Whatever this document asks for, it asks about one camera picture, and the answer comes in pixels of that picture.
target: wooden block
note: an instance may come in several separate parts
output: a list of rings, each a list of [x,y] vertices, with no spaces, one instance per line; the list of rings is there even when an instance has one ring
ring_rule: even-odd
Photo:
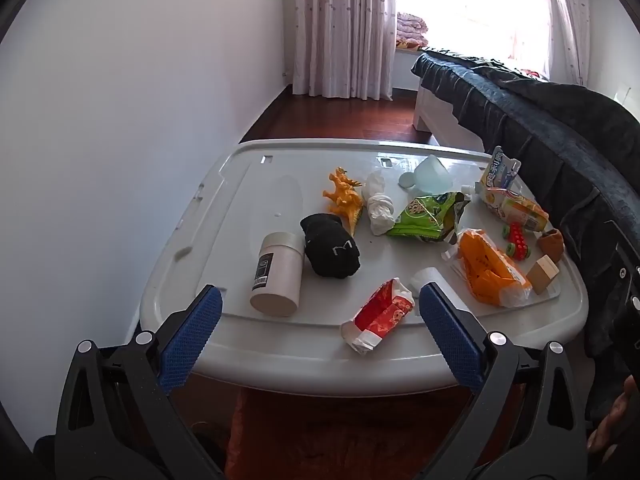
[[[533,267],[527,273],[527,279],[531,282],[536,294],[542,294],[558,275],[558,272],[560,270],[556,267],[556,264],[545,254],[533,264]]]

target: label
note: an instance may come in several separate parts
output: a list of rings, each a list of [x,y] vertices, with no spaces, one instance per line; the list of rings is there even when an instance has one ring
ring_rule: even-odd
[[[254,286],[252,286],[251,290],[267,286],[269,270],[271,269],[271,260],[273,260],[273,253],[266,253],[260,256],[260,259],[258,260],[258,268],[255,270]]]

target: drink pouch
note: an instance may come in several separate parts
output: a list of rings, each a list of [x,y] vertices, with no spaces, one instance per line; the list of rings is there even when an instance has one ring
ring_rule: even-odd
[[[411,292],[399,278],[380,285],[357,313],[340,325],[340,334],[347,344],[361,355],[373,350],[414,307]]]
[[[496,146],[491,162],[487,165],[480,182],[484,187],[509,189],[516,178],[521,163],[517,158],[509,158],[500,146]]]
[[[476,182],[476,193],[500,220],[516,223],[529,231],[540,232],[546,227],[549,215],[533,200],[508,189],[485,188]]]

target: metal screw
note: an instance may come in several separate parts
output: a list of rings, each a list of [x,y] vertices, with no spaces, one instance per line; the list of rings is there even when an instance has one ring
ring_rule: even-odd
[[[562,345],[557,341],[552,341],[549,343],[549,350],[551,350],[554,354],[562,353]]]
[[[91,346],[92,346],[91,345],[91,341],[84,340],[78,345],[78,351],[81,354],[84,354],[84,353],[88,352],[89,350],[91,350]]]
[[[494,345],[502,346],[507,342],[507,338],[504,334],[500,332],[491,332],[489,334],[489,339]]]
[[[151,332],[140,332],[137,336],[136,336],[136,343],[138,343],[139,345],[146,345],[147,343],[149,343],[152,339],[153,339],[153,335]]]

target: bed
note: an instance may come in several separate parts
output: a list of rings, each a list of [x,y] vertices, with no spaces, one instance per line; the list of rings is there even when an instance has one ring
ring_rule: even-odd
[[[416,129],[436,140],[446,134],[449,144],[475,142],[487,153],[501,145],[522,161],[522,179],[562,231],[587,284],[585,352],[596,378],[586,415],[600,420],[628,376],[609,338],[623,291],[611,264],[616,237],[606,222],[615,221],[640,252],[640,124],[585,87],[545,82],[490,60],[428,50],[412,72],[420,77]]]

